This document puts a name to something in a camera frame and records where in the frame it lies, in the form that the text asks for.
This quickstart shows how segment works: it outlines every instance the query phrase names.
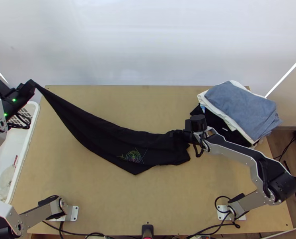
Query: silver arm segment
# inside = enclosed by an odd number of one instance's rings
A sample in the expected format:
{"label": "silver arm segment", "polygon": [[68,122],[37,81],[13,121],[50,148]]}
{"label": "silver arm segment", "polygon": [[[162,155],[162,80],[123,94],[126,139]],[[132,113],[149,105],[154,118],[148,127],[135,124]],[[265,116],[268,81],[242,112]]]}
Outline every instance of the silver arm segment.
{"label": "silver arm segment", "polygon": [[[0,146],[6,139],[7,131],[8,126],[0,99]],[[78,207],[68,206],[59,196],[40,201],[36,208],[22,214],[18,214],[13,206],[0,201],[0,218],[4,219],[3,223],[0,220],[0,236],[7,233],[10,238],[23,237],[29,228],[43,220],[76,221],[77,215]]]}
{"label": "silver arm segment", "polygon": [[211,127],[203,132],[194,132],[194,136],[206,152],[227,156],[250,167],[251,180],[257,190],[248,195],[240,194],[228,202],[233,221],[251,209],[279,205],[296,192],[296,180],[280,162],[257,150],[227,142]]}

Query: white backdrop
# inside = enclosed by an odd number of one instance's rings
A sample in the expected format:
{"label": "white backdrop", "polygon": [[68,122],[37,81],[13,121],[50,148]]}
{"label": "white backdrop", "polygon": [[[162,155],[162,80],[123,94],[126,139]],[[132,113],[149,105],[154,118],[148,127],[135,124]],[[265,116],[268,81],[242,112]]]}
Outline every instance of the white backdrop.
{"label": "white backdrop", "polygon": [[295,62],[296,0],[0,0],[12,86],[234,79],[265,95]]}

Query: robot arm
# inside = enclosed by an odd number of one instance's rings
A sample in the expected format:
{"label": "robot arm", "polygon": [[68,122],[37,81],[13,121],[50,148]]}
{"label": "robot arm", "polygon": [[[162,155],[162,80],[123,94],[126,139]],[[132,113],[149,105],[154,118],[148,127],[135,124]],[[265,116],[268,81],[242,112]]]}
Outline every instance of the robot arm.
{"label": "robot arm", "polygon": [[[18,112],[33,94],[34,87],[30,82],[20,85],[16,90],[0,86],[0,146],[6,139],[7,119]],[[78,207],[68,206],[59,196],[42,200],[36,208],[22,214],[18,214],[13,206],[0,201],[0,238],[22,237],[29,228],[43,220],[76,221],[77,214]]]}
{"label": "robot arm", "polygon": [[204,151],[227,156],[250,167],[251,180],[257,189],[228,201],[232,221],[251,209],[266,204],[279,205],[296,192],[296,179],[280,162],[265,157],[257,150],[227,142],[213,128],[207,127],[204,115],[192,116],[183,132],[193,133],[190,143],[199,144]]}

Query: wooden floor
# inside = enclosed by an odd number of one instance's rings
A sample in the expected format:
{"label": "wooden floor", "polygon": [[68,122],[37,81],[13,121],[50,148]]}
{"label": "wooden floor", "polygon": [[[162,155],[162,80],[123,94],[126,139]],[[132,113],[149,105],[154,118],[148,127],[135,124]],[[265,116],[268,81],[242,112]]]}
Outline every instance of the wooden floor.
{"label": "wooden floor", "polygon": [[[271,148],[273,157],[279,156],[283,149],[290,142],[293,137],[291,130],[274,130],[268,137],[268,142]],[[286,154],[283,156],[282,161],[286,160],[288,167],[293,176],[296,176],[296,142],[292,143]],[[287,200],[288,209],[292,218],[293,226],[296,227],[296,199],[292,196]],[[213,235],[214,238],[230,238],[230,239],[259,239],[264,238],[278,232],[273,233],[251,233],[251,234],[225,234],[225,235]],[[82,239],[84,237],[77,236],[65,236],[66,239]],[[114,237],[116,239],[131,239],[131,237]],[[170,239],[171,237],[158,236],[156,239]],[[283,235],[274,237],[275,239],[296,239],[296,231],[289,232]],[[32,239],[60,239],[58,235],[33,235]]]}

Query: folded clothes stack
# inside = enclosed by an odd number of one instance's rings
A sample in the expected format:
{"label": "folded clothes stack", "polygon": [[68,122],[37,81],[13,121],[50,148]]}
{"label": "folded clothes stack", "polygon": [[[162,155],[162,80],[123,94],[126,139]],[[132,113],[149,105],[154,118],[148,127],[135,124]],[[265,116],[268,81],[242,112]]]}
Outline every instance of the folded clothes stack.
{"label": "folded clothes stack", "polygon": [[[231,80],[198,94],[207,124],[227,141],[246,147],[255,145],[281,123],[275,102],[256,95]],[[200,112],[200,106],[191,114]]]}

